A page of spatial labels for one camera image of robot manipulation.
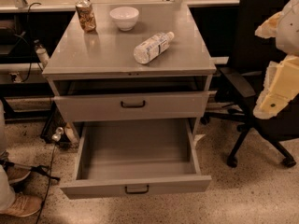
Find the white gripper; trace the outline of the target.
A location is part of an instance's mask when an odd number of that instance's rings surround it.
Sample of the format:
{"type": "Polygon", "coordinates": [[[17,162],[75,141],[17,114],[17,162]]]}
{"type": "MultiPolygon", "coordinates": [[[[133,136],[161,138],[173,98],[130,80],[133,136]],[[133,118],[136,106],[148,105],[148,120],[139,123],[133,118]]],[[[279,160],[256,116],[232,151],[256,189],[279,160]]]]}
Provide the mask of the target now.
{"type": "Polygon", "coordinates": [[[281,12],[264,21],[256,30],[260,38],[276,38],[276,47],[287,55],[280,63],[270,62],[263,90],[253,109],[258,119],[275,117],[299,93],[299,0],[290,0],[281,12]]]}

